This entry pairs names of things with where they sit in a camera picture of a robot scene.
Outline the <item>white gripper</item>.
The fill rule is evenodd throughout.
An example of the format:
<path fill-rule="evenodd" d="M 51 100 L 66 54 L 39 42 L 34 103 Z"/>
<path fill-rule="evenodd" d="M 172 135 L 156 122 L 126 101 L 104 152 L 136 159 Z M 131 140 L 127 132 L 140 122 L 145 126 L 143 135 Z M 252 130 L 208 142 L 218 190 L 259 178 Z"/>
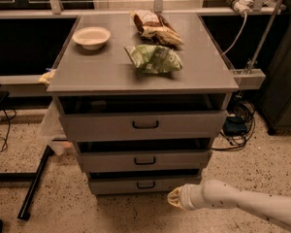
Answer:
<path fill-rule="evenodd" d="M 176 208 L 194 211 L 205 207 L 203 187 L 200 184 L 185 184 L 173 189 L 168 194 L 168 203 Z"/>

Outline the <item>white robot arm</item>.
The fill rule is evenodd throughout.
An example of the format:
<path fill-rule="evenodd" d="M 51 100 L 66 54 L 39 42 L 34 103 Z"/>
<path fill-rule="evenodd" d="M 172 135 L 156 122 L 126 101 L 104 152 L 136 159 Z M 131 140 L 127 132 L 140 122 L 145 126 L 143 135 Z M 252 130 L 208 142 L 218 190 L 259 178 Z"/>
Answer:
<path fill-rule="evenodd" d="M 240 209 L 291 232 L 291 197 L 240 190 L 220 180 L 179 186 L 168 202 L 186 211 Z"/>

